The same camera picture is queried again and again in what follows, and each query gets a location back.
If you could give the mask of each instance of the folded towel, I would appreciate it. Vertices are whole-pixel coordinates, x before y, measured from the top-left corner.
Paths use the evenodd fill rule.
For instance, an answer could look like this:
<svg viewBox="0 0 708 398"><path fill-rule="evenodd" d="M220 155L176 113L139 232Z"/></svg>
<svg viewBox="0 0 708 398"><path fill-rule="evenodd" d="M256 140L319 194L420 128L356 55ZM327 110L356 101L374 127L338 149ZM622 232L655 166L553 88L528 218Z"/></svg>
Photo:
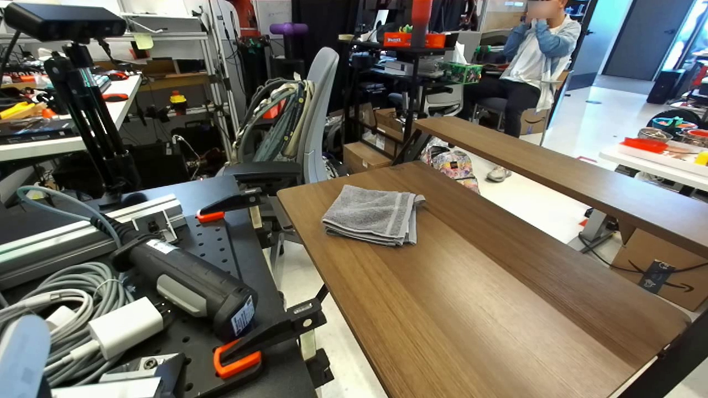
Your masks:
<svg viewBox="0 0 708 398"><path fill-rule="evenodd" d="M416 205L422 194L343 185L324 217L327 231L378 246L416 244Z"/></svg>

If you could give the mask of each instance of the person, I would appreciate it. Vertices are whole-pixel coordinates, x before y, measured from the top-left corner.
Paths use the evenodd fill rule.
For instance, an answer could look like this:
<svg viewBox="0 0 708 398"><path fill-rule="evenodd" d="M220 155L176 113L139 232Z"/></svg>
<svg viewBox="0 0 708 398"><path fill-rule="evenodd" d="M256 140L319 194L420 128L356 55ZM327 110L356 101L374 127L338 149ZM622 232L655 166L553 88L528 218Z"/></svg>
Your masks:
<svg viewBox="0 0 708 398"><path fill-rule="evenodd" d="M572 64L579 38L579 25L567 15L569 0L535 2L524 19L516 25L505 44L510 67L500 79L482 79L465 86L465 107L458 117L470 119L474 107L485 97L505 97L503 131L521 135L521 119L526 108L552 108L553 81ZM500 183L510 176L494 168L486 182Z"/></svg>

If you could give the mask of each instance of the wooden workbench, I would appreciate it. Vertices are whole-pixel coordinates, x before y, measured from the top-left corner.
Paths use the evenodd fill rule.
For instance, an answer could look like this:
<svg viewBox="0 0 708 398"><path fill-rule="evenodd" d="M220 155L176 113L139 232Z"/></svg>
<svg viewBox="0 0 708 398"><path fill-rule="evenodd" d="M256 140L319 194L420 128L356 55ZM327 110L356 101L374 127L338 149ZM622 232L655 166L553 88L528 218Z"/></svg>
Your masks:
<svg viewBox="0 0 708 398"><path fill-rule="evenodd" d="M615 217L625 238L642 227L708 257L708 204L704 202L649 185L458 117L418 119L416 128Z"/></svg>
<svg viewBox="0 0 708 398"><path fill-rule="evenodd" d="M325 232L343 183L424 194L418 244ZM422 164L282 191L389 396L609 396L689 318Z"/></svg>

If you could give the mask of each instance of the power tool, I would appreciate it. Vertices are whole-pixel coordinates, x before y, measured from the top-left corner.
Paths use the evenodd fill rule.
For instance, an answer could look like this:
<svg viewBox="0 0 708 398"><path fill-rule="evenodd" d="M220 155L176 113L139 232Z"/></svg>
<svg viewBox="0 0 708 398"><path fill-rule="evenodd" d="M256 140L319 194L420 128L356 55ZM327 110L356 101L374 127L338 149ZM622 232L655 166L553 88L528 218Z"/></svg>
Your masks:
<svg viewBox="0 0 708 398"><path fill-rule="evenodd" d="M160 238L134 237L114 255L114 265L120 273L135 265L176 307L194 318L212 318L220 341L241 336L256 315L252 287Z"/></svg>

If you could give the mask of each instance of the tripod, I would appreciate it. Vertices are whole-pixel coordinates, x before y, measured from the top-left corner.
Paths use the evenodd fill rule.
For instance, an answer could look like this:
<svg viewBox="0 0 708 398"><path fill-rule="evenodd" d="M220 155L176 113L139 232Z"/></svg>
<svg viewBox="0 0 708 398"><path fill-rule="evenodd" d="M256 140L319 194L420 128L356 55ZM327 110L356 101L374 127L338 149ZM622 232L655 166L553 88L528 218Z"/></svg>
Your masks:
<svg viewBox="0 0 708 398"><path fill-rule="evenodd" d="M55 50L44 63L44 68L57 100L67 107L84 140L89 160L104 185L104 202L110 204L117 202L121 192L139 187L139 174L94 81L94 59L86 44L76 39L64 47L64 53L67 58Z"/></svg>

